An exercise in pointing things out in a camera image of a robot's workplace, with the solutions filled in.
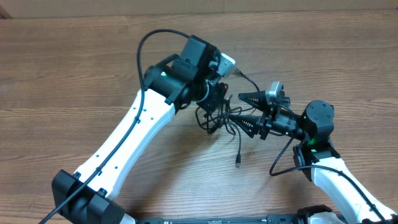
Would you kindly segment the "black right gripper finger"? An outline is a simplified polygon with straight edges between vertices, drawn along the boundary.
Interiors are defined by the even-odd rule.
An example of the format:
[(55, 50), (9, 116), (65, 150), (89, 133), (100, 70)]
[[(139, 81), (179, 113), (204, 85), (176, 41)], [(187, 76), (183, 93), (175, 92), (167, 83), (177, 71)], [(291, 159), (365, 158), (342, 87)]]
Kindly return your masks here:
[(257, 91), (257, 92), (252, 92), (252, 93), (240, 93), (238, 95), (238, 98), (241, 101), (247, 103), (248, 105), (250, 105), (260, 111), (265, 111), (269, 107), (265, 91)]
[(239, 126), (250, 138), (259, 133), (259, 116), (230, 114), (229, 120)]

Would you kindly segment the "black USB cable blue plug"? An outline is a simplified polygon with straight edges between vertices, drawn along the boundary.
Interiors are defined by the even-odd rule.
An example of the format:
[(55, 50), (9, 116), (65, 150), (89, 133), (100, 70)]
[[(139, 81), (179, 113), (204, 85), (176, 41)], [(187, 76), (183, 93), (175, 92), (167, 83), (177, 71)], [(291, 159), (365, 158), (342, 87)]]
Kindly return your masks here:
[(243, 109), (242, 107), (231, 107), (231, 98), (225, 98), (222, 100), (221, 104), (216, 107), (216, 114), (213, 112), (206, 112), (203, 108), (197, 107), (195, 110), (195, 118), (199, 127), (207, 132), (207, 134), (213, 134), (215, 131), (225, 128), (228, 134), (232, 136), (238, 136), (239, 144), (238, 151), (235, 158), (236, 168), (241, 166), (241, 148), (242, 148), (242, 134), (236, 123), (231, 121), (229, 116), (231, 114), (240, 114)]

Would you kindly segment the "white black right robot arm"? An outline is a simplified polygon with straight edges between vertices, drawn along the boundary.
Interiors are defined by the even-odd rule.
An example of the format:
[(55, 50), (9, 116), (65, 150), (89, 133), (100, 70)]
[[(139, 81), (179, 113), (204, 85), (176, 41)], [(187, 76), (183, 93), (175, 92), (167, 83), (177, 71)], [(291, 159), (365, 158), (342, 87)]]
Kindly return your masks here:
[(240, 93), (238, 98), (262, 111), (262, 115), (230, 115), (249, 137), (266, 139), (275, 132), (298, 140), (293, 148), (294, 170), (300, 170), (336, 205), (348, 223), (397, 223), (397, 214), (383, 205), (348, 170), (330, 139), (334, 107), (311, 101), (302, 114), (290, 109), (284, 91)]

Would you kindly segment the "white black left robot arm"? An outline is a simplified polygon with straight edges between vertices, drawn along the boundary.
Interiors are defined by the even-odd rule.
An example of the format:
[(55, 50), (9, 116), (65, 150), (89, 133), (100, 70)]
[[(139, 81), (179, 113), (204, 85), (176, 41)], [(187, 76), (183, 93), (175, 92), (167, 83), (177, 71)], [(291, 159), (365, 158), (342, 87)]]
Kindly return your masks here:
[(140, 90), (115, 130), (77, 170), (53, 178), (54, 213), (72, 223), (134, 223), (115, 200), (153, 137), (191, 103), (212, 112), (222, 102), (236, 62), (194, 35), (180, 54), (139, 71)]

